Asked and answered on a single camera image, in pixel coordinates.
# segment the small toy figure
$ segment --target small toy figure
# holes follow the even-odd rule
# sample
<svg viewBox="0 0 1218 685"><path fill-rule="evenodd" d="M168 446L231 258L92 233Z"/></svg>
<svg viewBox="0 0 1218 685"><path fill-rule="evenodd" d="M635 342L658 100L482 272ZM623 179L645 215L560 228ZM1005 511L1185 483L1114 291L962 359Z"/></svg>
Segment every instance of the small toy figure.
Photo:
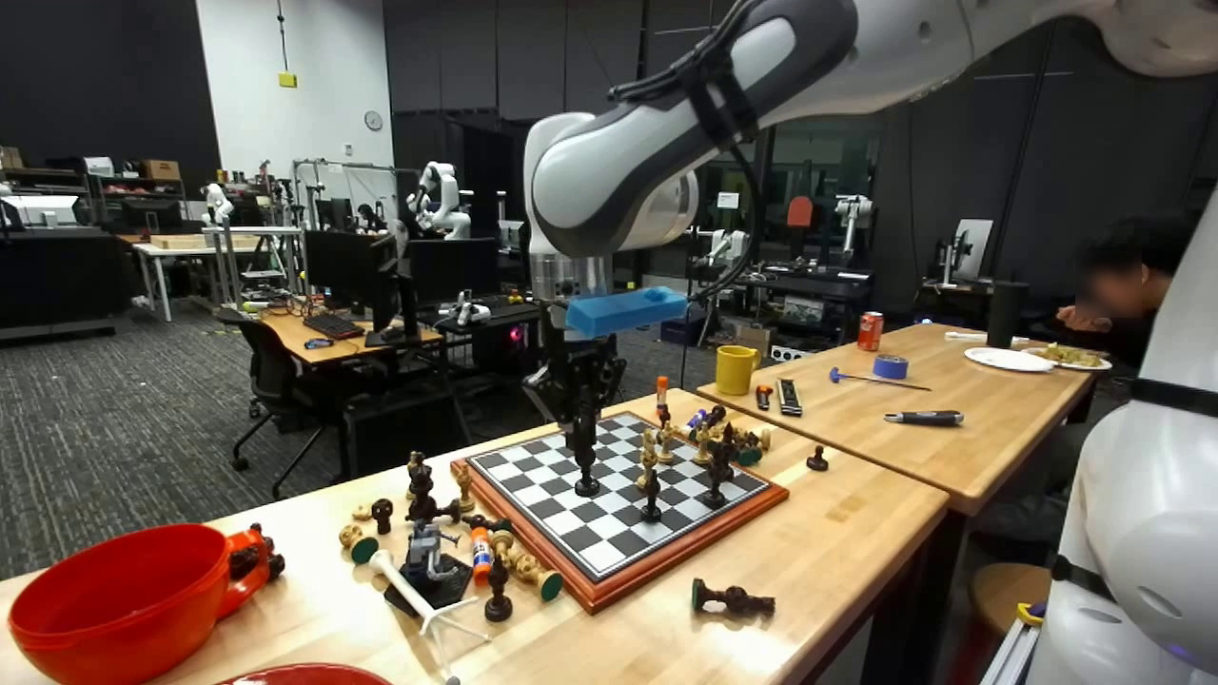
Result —
<svg viewBox="0 0 1218 685"><path fill-rule="evenodd" d="M496 565L496 548L482 524L472 529L472 552L467 552L472 581L488 581Z"/></svg>

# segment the cable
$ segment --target cable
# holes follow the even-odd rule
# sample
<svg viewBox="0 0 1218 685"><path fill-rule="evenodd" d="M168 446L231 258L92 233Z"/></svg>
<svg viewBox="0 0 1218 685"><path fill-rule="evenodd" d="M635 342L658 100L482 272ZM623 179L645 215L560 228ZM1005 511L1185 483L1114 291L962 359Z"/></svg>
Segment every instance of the cable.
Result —
<svg viewBox="0 0 1218 685"><path fill-rule="evenodd" d="M292 73L292 62L291 62L291 19L283 14L283 0L278 0L278 62L287 73Z"/></svg>

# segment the wooden table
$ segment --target wooden table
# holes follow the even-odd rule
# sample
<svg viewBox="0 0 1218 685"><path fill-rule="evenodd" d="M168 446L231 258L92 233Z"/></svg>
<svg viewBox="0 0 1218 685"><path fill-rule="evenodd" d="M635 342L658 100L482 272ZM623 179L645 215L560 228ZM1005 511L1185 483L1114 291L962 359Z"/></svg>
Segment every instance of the wooden table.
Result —
<svg viewBox="0 0 1218 685"><path fill-rule="evenodd" d="M859 345L834 345L787 366L753 373L753 384L782 376L795 382L803 417L759 411L753 395L718 395L715 384L697 388L740 411L764 415L778 426L814 440L848 450L885 469L905 473L953 496L953 511L982 511L999 486L1024 463L1024 456L1058 426L1058 417L1085 395L1089 373L1009 373L962 359L962 342L946 336L954 326L901 326L885 336L885 354L909 362L909 382L928 390L830 382L830 369L871 373L874 354ZM961 430L888 422L888 411L962 411Z"/></svg>
<svg viewBox="0 0 1218 685"><path fill-rule="evenodd" d="M703 406L703 398L671 390L675 426L697 406ZM654 402L647 395L609 411L650 415ZM734 422L741 430L764 426L746 415L734 415ZM524 440L543 430L553 426L462 454ZM774 450L759 473L786 483L791 497L599 617L581 611L566 595L541 605L524 584L509 584L519 611L505 623L482 623L482 601L457 611L462 623L467 621L467 626L496 633L496 640L448 661L448 673L462 680L803 676L834 656L840 636L920 548L947 506L938 486L838 454L830 454L830 473L807 473L807 450L810 440L774 430ZM443 461L448 456L429 461L437 474L435 496L448 502L457 486ZM395 497L403 506L408 483L408 469L394 469L215 521L226 531L264 521L278 552L287 552L291 571L278 584L257 595L243 611L226 621L210 643L165 680L222 680L306 657L354 661L390 680L443 676L425 643L415 636L418 623L394 611L378 590L381 581L350 565L335 539L359 502ZM692 579L715 590L746 584L751 595L774 595L778 617L770 623L697 621L691 611ZM26 581L29 574L0 581L3 611ZM9 633L0 636L0 680L40 680Z"/></svg>
<svg viewBox="0 0 1218 685"><path fill-rule="evenodd" d="M292 310L264 310L260 316L278 342L302 359L306 366L326 366L326 362L344 362L344 359L366 359L366 354L385 354L385 345L371 345L366 336L359 337L335 337L330 345L310 351L310 337L321 337L321 332L306 326L306 316ZM418 342L422 345L437 345L444 342L435 326L418 326Z"/></svg>
<svg viewBox="0 0 1218 685"><path fill-rule="evenodd" d="M896 590L901 611L874 621L881 650L867 657L871 680L909 676L933 680L946 617L953 610L953 581L967 539L967 516L979 512L1000 483L1029 461L1029 454L1065 417L1089 390L1089 373L1009 373L975 366L967 342L947 342L953 326L920 322L885 336L885 354L909 362L909 382L928 390L888 388L867 382L830 382L830 369L871 373L874 354L859 345L834 345L787 366L753 373L753 384L795 382L803 417L759 411L753 395L718 395L703 384L699 395L727 406L764 415L822 446L848 450L871 463L896 469L920 483L947 491L953 512L939 521L928 554L913 563L905 584ZM961 430L888 422L888 411L962 411Z"/></svg>
<svg viewBox="0 0 1218 685"><path fill-rule="evenodd" d="M142 255L142 272L145 272L145 291L154 307L159 310L165 322L177 321L168 304L168 283L165 283L165 262L172 258L217 258L217 248L203 233L184 233L184 236L122 236L139 255ZM257 255L260 236L231 236L236 255Z"/></svg>

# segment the office chair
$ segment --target office chair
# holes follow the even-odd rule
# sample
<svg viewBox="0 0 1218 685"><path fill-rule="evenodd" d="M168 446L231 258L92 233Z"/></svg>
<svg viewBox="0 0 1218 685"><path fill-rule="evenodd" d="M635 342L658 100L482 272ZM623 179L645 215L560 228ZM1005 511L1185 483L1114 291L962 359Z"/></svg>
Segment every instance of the office chair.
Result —
<svg viewBox="0 0 1218 685"><path fill-rule="evenodd" d="M297 456L278 473L269 483L269 497L283 497L283 483L306 463L314 446L339 426L344 430L344 390L326 390L324 384L314 384L310 376L297 373L292 354L278 342L269 326L260 321L241 321L236 322L243 342L252 345L252 384L257 384L257 402L264 415L257 417L252 430L243 430L231 440L231 469L243 473L252 461L243 456L243 446L269 422L291 422L291 417L310 417L317 430L310 440L297 450Z"/></svg>

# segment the red object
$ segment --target red object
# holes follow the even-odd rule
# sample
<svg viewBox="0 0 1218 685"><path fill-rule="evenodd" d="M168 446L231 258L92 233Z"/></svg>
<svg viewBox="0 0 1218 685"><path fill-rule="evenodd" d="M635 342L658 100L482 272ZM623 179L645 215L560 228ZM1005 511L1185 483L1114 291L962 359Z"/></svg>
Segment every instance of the red object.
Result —
<svg viewBox="0 0 1218 685"><path fill-rule="evenodd" d="M807 233L807 228L810 228L810 215L814 215L810 199L807 199L807 194L795 194L795 199L787 203L787 228L791 228L791 233Z"/></svg>
<svg viewBox="0 0 1218 685"><path fill-rule="evenodd" d="M390 685L385 676L344 666L344 661L287 661L269 669L243 673L236 680L267 680L267 685Z"/></svg>
<svg viewBox="0 0 1218 685"><path fill-rule="evenodd" d="M881 342L885 342L885 310L866 310L859 321L859 345L867 354L881 354Z"/></svg>
<svg viewBox="0 0 1218 685"><path fill-rule="evenodd" d="M159 524L104 539L41 571L9 626L52 680L147 680L193 656L226 605L229 535Z"/></svg>

